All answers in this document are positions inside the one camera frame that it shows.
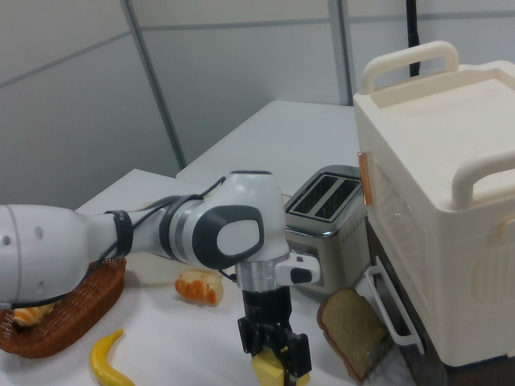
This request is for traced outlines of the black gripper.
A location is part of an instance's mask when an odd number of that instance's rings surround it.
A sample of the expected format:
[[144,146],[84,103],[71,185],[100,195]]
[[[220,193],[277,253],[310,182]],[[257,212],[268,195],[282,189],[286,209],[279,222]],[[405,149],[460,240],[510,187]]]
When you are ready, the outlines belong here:
[[263,347],[280,350],[285,380],[300,380],[311,371],[309,340],[292,332],[290,288],[243,291],[245,315],[237,321],[243,351],[252,357]]

